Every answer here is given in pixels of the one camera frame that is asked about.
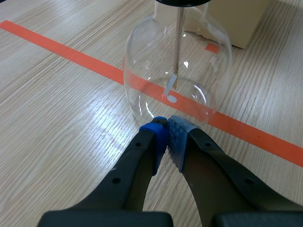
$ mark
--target clear glass flask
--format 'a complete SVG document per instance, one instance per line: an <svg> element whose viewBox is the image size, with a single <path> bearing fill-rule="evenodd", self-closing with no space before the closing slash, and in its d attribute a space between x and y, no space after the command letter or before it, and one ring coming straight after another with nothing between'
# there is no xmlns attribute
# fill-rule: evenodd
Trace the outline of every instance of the clear glass flask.
<svg viewBox="0 0 303 227"><path fill-rule="evenodd" d="M172 115L208 122L231 80L231 43L207 15L208 3L176 7L175 2L155 1L154 15L141 21L126 43L126 97L142 123Z"/></svg>

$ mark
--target blue gripper pad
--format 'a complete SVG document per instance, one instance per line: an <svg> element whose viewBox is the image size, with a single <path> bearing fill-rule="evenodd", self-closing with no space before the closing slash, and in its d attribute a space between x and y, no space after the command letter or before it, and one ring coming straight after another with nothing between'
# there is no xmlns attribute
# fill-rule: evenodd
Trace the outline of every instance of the blue gripper pad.
<svg viewBox="0 0 303 227"><path fill-rule="evenodd" d="M178 116L169 118L169 155L180 173L183 169L187 135L195 128L198 128L198 126L185 118Z"/></svg>

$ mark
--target blue rubber pad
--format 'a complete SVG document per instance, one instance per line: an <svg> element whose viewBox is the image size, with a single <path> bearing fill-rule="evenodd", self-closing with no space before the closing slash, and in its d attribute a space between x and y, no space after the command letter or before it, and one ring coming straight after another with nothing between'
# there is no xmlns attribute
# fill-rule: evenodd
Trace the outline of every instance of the blue rubber pad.
<svg viewBox="0 0 303 227"><path fill-rule="evenodd" d="M162 119L167 121L165 117L155 117L154 120ZM153 122L147 123L140 127L139 131L141 130L148 130L152 131L156 134L157 138L157 151L156 151L156 163L155 168L153 171L153 175L155 176L157 174L158 168L160 166L161 159L166 151L167 143L168 143L168 136L169 136L169 128L168 126L164 128L160 124L156 124Z"/></svg>
<svg viewBox="0 0 303 227"><path fill-rule="evenodd" d="M178 116L171 116L169 118L169 141L168 149L169 155L172 161L175 163L179 172L182 172L185 148L187 142L188 133L198 128L192 122L186 120L185 118Z"/></svg>

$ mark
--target metal rod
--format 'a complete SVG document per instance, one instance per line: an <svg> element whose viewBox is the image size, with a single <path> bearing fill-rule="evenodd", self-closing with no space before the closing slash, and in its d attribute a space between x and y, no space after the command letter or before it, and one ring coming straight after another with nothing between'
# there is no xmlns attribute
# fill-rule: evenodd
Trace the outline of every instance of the metal rod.
<svg viewBox="0 0 303 227"><path fill-rule="evenodd" d="M178 17L177 17L177 27L176 27L176 42L175 42L174 70L173 70L173 73L176 75L178 75L178 71L179 71L180 48L181 48L181 38L182 38L184 18L185 18L185 8L179 7Z"/></svg>

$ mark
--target light wood tabletop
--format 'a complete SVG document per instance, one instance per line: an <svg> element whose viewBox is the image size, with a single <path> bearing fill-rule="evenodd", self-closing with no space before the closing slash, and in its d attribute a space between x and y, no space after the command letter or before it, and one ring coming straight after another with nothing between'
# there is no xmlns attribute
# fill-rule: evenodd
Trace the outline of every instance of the light wood tabletop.
<svg viewBox="0 0 303 227"><path fill-rule="evenodd" d="M152 0L7 0L12 21L117 68ZM232 82L219 111L303 147L303 1L276 0L247 49L232 48ZM36 226L44 212L85 198L138 132L124 87L0 29L0 226ZM203 129L283 196L303 204L303 168L210 125ZM168 154L145 210L201 226Z"/></svg>

